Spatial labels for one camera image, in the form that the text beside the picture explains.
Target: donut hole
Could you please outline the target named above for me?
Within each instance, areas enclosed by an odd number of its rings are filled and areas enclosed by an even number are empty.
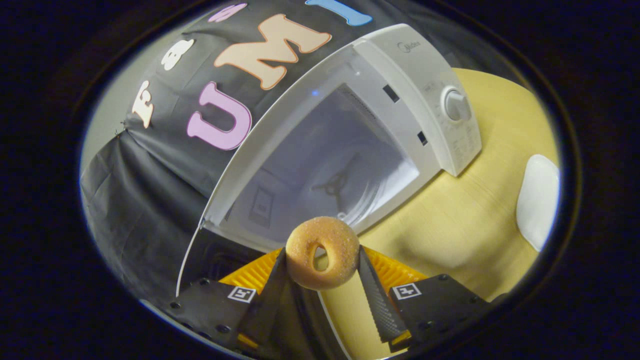
[[[329,267],[329,257],[326,255],[324,247],[318,245],[314,252],[314,269],[317,271],[325,271],[327,267]]]

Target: blue letter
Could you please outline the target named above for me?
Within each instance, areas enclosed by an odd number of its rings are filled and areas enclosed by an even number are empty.
[[[337,2],[336,0],[307,0],[305,1],[305,4],[319,5],[327,10],[333,11],[341,17],[347,19],[347,24],[351,26],[364,25],[373,20],[371,16],[359,13],[354,9],[346,6],[345,4]]]

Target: microwave brand logo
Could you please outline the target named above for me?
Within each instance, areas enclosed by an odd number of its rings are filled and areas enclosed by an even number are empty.
[[[398,49],[400,49],[400,51],[402,51],[403,53],[410,53],[411,49],[413,49],[414,47],[420,46],[420,43],[417,41],[414,42],[399,42],[398,43]]]

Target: sugar-coated donut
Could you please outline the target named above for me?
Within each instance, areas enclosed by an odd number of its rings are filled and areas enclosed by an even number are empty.
[[[326,251],[328,265],[316,270],[316,249]],[[285,248],[287,270],[291,279],[311,290],[327,290],[344,284],[358,267],[360,242],[356,233],[343,221],[317,217],[295,228]]]

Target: light wood surface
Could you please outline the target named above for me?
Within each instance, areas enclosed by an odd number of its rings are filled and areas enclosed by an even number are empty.
[[[535,96],[508,80],[454,69],[468,93],[483,150],[459,177],[439,173],[360,243],[427,276],[447,273],[487,301],[509,291],[538,253],[516,224],[527,160],[558,165],[551,127]],[[352,359],[391,355],[382,344],[359,276],[321,293]]]

